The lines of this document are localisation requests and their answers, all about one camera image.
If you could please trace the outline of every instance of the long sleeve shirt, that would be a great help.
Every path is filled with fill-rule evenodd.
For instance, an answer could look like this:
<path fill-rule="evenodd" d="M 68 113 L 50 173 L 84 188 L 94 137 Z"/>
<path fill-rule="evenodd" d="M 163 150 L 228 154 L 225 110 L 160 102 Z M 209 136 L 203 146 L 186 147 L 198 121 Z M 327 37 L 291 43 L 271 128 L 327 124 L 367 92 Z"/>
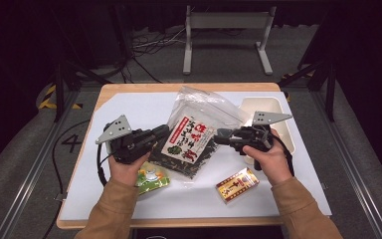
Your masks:
<path fill-rule="evenodd" d="M 342 238 L 334 223 L 320 212 L 314 198 L 296 178 L 275 185 L 272 192 L 291 239 Z M 76 238 L 128 238 L 137 197 L 136 187 L 111 179 L 93 208 L 88 224 Z"/>

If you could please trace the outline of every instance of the hand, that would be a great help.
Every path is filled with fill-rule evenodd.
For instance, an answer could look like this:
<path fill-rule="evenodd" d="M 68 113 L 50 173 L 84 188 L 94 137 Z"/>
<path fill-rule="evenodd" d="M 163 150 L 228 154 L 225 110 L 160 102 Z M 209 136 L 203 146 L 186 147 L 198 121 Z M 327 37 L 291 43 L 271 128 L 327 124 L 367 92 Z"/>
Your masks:
<path fill-rule="evenodd" d="M 141 165 L 148 159 L 150 152 L 133 162 L 132 164 L 122 164 L 116 162 L 113 156 L 109 157 L 110 177 L 115 181 L 134 186 L 137 180 L 137 172 Z"/>
<path fill-rule="evenodd" d="M 272 134 L 279 137 L 278 133 L 272 129 Z M 287 166 L 287 158 L 282 145 L 274 139 L 273 147 L 267 151 L 259 151 L 250 146 L 244 146 L 243 151 L 260 163 L 266 177 L 272 186 L 292 178 Z"/>

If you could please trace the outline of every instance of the gray floor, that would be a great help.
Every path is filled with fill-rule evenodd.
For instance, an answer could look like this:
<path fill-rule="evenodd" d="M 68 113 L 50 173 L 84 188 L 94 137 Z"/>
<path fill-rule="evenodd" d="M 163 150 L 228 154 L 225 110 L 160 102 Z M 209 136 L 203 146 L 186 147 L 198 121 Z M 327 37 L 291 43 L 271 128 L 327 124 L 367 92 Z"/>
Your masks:
<path fill-rule="evenodd" d="M 278 82 L 280 77 L 296 71 L 296 66 L 316 30 L 312 27 L 273 28 L 267 53 L 274 70 L 265 76 L 254 42 L 260 38 L 256 31 L 246 30 L 232 37 L 220 32 L 202 32 L 193 39 L 193 65 L 190 76 L 182 75 L 184 45 L 177 43 L 153 55 L 137 58 L 148 72 L 162 82 L 221 83 L 221 82 Z M 128 63 L 132 80 L 136 83 L 154 83 L 134 62 Z M 120 75 L 110 78 L 123 82 Z M 327 120 L 323 110 L 324 90 L 311 93 L 304 87 L 304 80 L 284 88 L 289 92 L 289 106 L 312 159 L 330 208 L 331 219 L 344 238 L 382 238 L 382 167 L 371 148 L 355 114 L 339 85 L 336 88 L 334 107 L 335 123 Z M 38 103 L 44 91 L 38 96 Z M 43 155 L 42 145 L 50 132 L 66 134 L 55 144 L 55 162 L 64 187 L 67 188 L 75 166 L 80 146 L 61 142 L 72 135 L 82 141 L 88 127 L 82 123 L 92 116 L 99 86 L 87 83 L 73 101 L 83 104 L 81 110 L 70 110 L 60 123 L 53 123 L 55 110 L 42 109 L 0 155 L 0 235 L 7 238 L 43 237 L 57 213 L 58 202 L 53 198 L 59 184 L 52 165 L 52 148 L 39 170 L 37 180 L 27 190 L 25 204 L 18 210 L 11 207 L 32 165 L 37 165 L 38 155 Z M 16 216 L 5 218 L 9 211 Z M 72 238 L 76 230 L 53 227 L 49 238 Z"/>

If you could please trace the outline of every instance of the table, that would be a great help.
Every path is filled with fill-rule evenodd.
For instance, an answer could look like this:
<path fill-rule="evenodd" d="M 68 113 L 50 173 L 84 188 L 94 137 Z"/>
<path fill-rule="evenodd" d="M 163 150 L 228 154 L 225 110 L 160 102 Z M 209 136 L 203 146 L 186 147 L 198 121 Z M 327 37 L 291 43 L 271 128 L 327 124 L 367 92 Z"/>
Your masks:
<path fill-rule="evenodd" d="M 95 106 L 95 113 L 92 119 L 91 124 L 89 125 L 87 131 L 87 140 L 82 145 L 82 149 L 77 161 L 76 167 L 73 172 L 72 179 L 68 188 L 68 197 L 64 201 L 63 207 L 60 211 L 57 225 L 62 229 L 78 229 L 83 228 L 88 220 L 90 210 L 96 203 L 101 194 L 102 187 L 99 185 L 99 181 L 96 176 L 96 162 L 94 159 L 90 159 L 90 162 L 85 158 L 96 158 L 96 149 L 90 149 L 88 143 L 95 143 L 95 134 L 96 134 L 96 124 L 101 120 L 101 112 L 113 114 L 113 116 L 123 114 L 124 112 L 129 111 L 127 107 L 122 108 L 122 104 L 118 104 L 119 101 L 116 101 L 116 109 L 122 108 L 121 112 L 113 112 L 112 106 L 106 104 L 110 103 L 117 98 L 128 99 L 128 97 L 135 95 L 135 99 L 139 101 L 141 98 L 145 98 L 146 94 L 158 94 L 160 98 L 173 100 L 176 97 L 176 93 L 180 90 L 182 86 L 187 86 L 199 90 L 216 92 L 223 94 L 227 99 L 234 99 L 234 104 L 237 103 L 236 99 L 241 99 L 244 96 L 255 96 L 256 99 L 264 98 L 277 98 L 278 102 L 281 103 L 280 108 L 284 113 L 290 113 L 288 108 L 285 95 L 280 92 L 278 85 L 273 83 L 257 83 L 257 84 L 140 84 L 140 85 L 105 85 L 100 92 L 98 100 Z M 144 104 L 140 103 L 138 105 L 130 106 L 131 108 L 140 108 L 145 107 Z M 165 115 L 166 110 L 157 109 L 158 115 Z M 127 115 L 128 121 L 131 124 L 131 127 L 135 128 L 134 124 L 142 119 L 142 113 L 137 113 L 134 115 Z M 317 200 L 320 210 L 325 215 L 331 215 L 331 211 L 328 207 L 328 203 L 323 194 L 321 185 L 316 176 L 315 170 L 313 169 L 312 163 L 309 159 L 309 156 L 306 152 L 306 149 L 303 145 L 302 139 L 298 133 L 296 124 L 293 119 L 288 119 L 284 122 L 284 125 L 288 127 L 289 132 L 292 132 L 291 137 L 294 149 L 290 149 L 294 158 L 294 169 L 295 175 L 298 179 L 311 191 L 314 198 Z M 175 201 L 170 201 L 169 206 L 166 206 L 163 201 L 161 202 L 160 198 L 167 200 L 164 195 L 177 195 L 178 185 L 182 181 L 171 178 L 171 184 L 167 187 L 157 189 L 153 192 L 147 192 L 140 197 L 138 200 L 137 206 L 135 208 L 134 215 L 131 221 L 131 228 L 153 228 L 153 227 L 210 227 L 210 226 L 255 226 L 255 225 L 278 225 L 281 224 L 279 213 L 277 212 L 276 205 L 274 203 L 273 197 L 270 192 L 270 185 L 267 179 L 264 177 L 262 171 L 256 172 L 256 176 L 261 181 L 261 183 L 255 188 L 249 191 L 242 198 L 237 198 L 237 201 L 233 201 L 228 205 L 225 205 L 220 197 L 212 196 L 216 194 L 214 184 L 217 183 L 219 178 L 224 179 L 231 174 L 231 172 L 236 172 L 237 167 L 242 167 L 244 164 L 240 160 L 235 160 L 239 157 L 232 148 L 221 147 L 219 148 L 214 155 L 210 158 L 210 161 L 204 165 L 204 168 L 201 170 L 201 175 L 197 174 L 197 177 L 194 181 L 193 186 L 182 189 L 179 186 L 179 190 L 194 190 L 201 192 L 201 185 L 203 178 L 210 179 L 210 183 L 213 184 L 213 188 L 208 186 L 204 187 L 204 193 L 192 193 L 196 195 L 195 198 L 198 199 L 198 196 L 206 196 L 204 200 L 198 200 L 198 207 L 196 206 L 193 210 L 184 212 L 186 215 L 181 214 L 182 212 L 175 211 L 175 208 L 178 207 Z M 225 167 L 230 171 L 225 169 L 224 174 L 220 173 L 210 173 L 209 177 L 206 175 L 207 170 L 213 168 L 214 165 L 218 165 L 219 158 L 223 162 L 227 161 L 228 165 L 231 167 Z M 90 163 L 92 168 L 87 168 L 85 165 Z M 79 186 L 79 181 L 83 183 L 84 181 L 87 184 L 87 188 Z M 245 208 L 244 205 L 260 205 L 260 201 L 263 201 L 262 206 L 257 206 L 256 208 L 246 209 L 247 211 L 241 210 Z M 198 212 L 199 208 L 222 208 L 224 212 L 212 211 L 210 215 L 200 216 Z M 162 215 L 153 216 L 156 213 L 162 211 Z"/>

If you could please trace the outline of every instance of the person's right hand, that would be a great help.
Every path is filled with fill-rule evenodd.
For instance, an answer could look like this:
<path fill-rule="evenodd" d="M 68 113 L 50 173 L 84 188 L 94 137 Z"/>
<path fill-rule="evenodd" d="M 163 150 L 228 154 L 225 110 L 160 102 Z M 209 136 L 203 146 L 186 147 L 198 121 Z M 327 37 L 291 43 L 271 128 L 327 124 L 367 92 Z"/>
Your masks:
<path fill-rule="evenodd" d="M 272 134 L 279 137 L 278 133 L 272 128 Z M 272 186 L 292 178 L 287 166 L 287 158 L 281 144 L 274 139 L 273 147 L 267 151 L 259 151 L 251 146 L 244 146 L 243 152 L 257 160 L 263 172 Z"/>

